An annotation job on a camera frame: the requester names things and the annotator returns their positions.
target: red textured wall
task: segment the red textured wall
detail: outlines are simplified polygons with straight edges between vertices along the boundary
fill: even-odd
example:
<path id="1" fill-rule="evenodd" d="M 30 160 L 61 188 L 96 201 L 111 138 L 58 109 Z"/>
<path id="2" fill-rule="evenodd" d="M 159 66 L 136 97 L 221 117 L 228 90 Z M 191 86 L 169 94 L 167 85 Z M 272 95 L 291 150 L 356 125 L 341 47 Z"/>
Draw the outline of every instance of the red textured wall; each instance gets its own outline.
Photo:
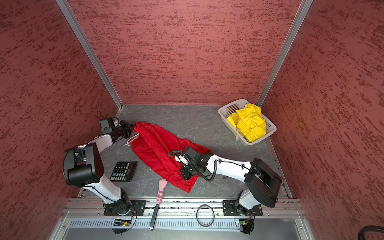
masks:
<path id="1" fill-rule="evenodd" d="M 69 0 L 123 103 L 256 102 L 301 0 Z"/>
<path id="2" fill-rule="evenodd" d="M 383 10 L 315 0 L 262 107 L 316 240 L 384 226 Z"/>
<path id="3" fill-rule="evenodd" d="M 0 3 L 0 239 L 47 239 L 79 189 L 64 150 L 117 110 L 54 0 Z"/>

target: calculator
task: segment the calculator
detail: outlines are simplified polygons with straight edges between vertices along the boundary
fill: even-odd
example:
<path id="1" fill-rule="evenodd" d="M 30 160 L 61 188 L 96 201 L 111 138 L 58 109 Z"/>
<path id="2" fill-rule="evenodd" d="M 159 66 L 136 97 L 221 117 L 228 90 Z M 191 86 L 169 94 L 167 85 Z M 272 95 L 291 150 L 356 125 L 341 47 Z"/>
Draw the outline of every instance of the calculator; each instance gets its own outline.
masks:
<path id="1" fill-rule="evenodd" d="M 117 162 L 111 177 L 111 182 L 130 182 L 136 170 L 137 161 Z"/>

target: black rubber ring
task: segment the black rubber ring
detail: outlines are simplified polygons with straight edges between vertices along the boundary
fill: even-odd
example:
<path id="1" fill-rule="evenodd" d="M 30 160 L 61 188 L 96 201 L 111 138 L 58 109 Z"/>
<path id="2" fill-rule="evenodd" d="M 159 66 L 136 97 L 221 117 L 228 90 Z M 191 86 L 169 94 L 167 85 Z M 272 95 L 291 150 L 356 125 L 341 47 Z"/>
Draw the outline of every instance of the black rubber ring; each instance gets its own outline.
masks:
<path id="1" fill-rule="evenodd" d="M 200 210 L 201 208 L 203 208 L 203 207 L 207 207 L 208 209 L 210 209 L 210 210 L 212 211 L 212 216 L 213 216 L 214 218 L 212 219 L 212 222 L 210 222 L 209 224 L 202 224 L 202 223 L 200 222 L 199 218 L 197 217 L 197 214 L 199 213 L 199 210 Z M 209 227 L 209 226 L 211 226 L 212 223 L 214 223 L 214 221 L 215 221 L 215 212 L 214 212 L 214 210 L 213 210 L 210 206 L 208 206 L 207 204 L 203 204 L 203 205 L 199 206 L 199 208 L 198 208 L 197 211 L 196 211 L 196 220 L 197 220 L 197 222 L 198 222 L 201 226 L 203 226 L 203 227 Z"/>

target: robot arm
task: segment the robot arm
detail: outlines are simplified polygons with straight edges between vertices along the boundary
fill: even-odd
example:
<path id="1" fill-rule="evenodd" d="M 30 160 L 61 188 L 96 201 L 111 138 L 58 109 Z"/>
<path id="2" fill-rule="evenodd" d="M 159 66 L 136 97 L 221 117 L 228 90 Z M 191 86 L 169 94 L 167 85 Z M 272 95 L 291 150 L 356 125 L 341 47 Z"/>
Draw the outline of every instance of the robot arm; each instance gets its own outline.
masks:
<path id="1" fill-rule="evenodd" d="M 99 196 L 104 201 L 104 214 L 128 215 L 131 213 L 131 202 L 124 190 L 104 175 L 100 153 L 114 144 L 118 137 L 129 138 L 135 125 L 126 121 L 116 122 L 113 118 L 101 119 L 100 125 L 104 135 L 66 150 L 64 179 L 68 185 L 83 187 Z"/>
<path id="2" fill-rule="evenodd" d="M 237 202 L 242 214 L 245 209 L 250 210 L 258 204 L 275 207 L 282 179 L 261 159 L 234 161 L 208 152 L 202 155 L 191 147 L 184 151 L 172 151 L 169 155 L 175 156 L 183 165 L 180 174 L 185 181 L 194 175 L 212 181 L 216 174 L 221 174 L 244 182 L 248 189 L 241 193 Z"/>

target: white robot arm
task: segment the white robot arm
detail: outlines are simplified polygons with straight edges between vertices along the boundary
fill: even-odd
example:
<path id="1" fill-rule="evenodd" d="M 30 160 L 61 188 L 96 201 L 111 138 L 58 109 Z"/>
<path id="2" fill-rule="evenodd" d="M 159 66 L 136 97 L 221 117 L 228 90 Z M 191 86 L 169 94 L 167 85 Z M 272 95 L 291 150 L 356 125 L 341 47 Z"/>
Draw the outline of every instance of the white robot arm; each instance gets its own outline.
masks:
<path id="1" fill-rule="evenodd" d="M 244 182 L 248 189 L 240 194 L 235 203 L 237 212 L 242 215 L 258 204 L 275 207 L 282 179 L 261 159 L 240 162 L 209 152 L 200 154 L 191 147 L 172 151 L 169 156 L 175 156 L 176 161 L 183 165 L 180 174 L 185 181 L 194 175 L 212 181 L 216 174 L 221 174 Z"/>

